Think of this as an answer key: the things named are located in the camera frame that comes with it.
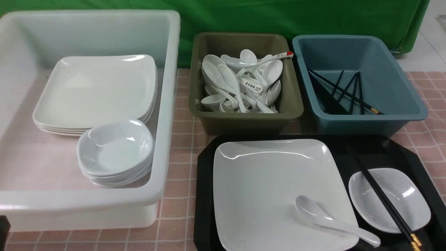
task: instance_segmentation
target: white floor tile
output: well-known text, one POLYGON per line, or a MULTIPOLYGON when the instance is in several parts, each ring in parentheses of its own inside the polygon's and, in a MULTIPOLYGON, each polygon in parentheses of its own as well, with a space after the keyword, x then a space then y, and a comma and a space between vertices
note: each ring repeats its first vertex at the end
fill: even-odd
POLYGON ((398 57, 397 62, 404 71, 446 71, 446 63, 421 33, 412 51, 398 57))
POLYGON ((426 10, 420 32, 446 62, 446 31, 440 25, 436 17, 446 15, 446 1, 431 0, 426 10))

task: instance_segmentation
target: stack of white bowls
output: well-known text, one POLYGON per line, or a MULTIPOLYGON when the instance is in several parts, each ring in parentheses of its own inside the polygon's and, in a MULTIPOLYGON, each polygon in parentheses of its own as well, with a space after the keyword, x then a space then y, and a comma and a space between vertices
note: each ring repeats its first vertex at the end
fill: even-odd
POLYGON ((139 120, 103 125, 79 138, 79 167, 95 185, 125 186, 150 172, 153 147, 152 134, 139 120))
POLYGON ((40 130, 80 136, 122 121, 149 121, 157 97, 157 67, 149 55, 67 57, 54 68, 34 110, 40 130))

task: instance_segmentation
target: olive green plastic bin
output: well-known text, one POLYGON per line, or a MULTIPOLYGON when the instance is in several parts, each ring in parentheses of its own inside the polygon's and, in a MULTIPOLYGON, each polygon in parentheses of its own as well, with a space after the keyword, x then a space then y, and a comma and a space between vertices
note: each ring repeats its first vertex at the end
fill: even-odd
POLYGON ((292 59, 282 59, 282 92, 275 102, 279 113, 216 113, 200 104, 206 96, 201 62, 207 54, 227 54, 238 58, 243 49, 252 50, 258 58, 289 51, 286 39, 277 34, 199 33, 192 50, 189 86, 189 109, 200 118, 208 134, 278 134, 290 120, 304 111, 292 59))

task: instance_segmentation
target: pink tiled tablecloth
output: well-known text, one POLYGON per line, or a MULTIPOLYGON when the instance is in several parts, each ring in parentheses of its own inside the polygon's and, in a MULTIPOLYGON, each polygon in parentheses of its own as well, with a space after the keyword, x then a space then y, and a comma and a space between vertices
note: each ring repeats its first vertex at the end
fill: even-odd
MULTIPOLYGON (((392 140, 418 154, 446 199, 446 73, 409 72, 429 109, 392 140)), ((158 219, 147 228, 11 233, 7 251, 195 251, 193 244, 197 156, 211 140, 187 108, 189 70, 178 70, 169 173, 158 219)), ((311 130, 311 121, 290 122, 284 132, 311 130)))

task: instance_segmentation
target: white square plate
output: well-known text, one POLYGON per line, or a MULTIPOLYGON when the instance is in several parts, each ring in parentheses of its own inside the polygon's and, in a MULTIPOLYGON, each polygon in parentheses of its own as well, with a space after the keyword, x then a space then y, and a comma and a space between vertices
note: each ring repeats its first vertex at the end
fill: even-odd
POLYGON ((149 55, 63 58, 43 90, 33 119, 63 129, 138 119, 155 100, 156 69, 149 55))
POLYGON ((358 225, 335 161, 318 140, 224 143, 215 151, 213 182, 217 231, 228 251, 343 251, 358 242, 296 212, 295 198, 305 195, 358 225))

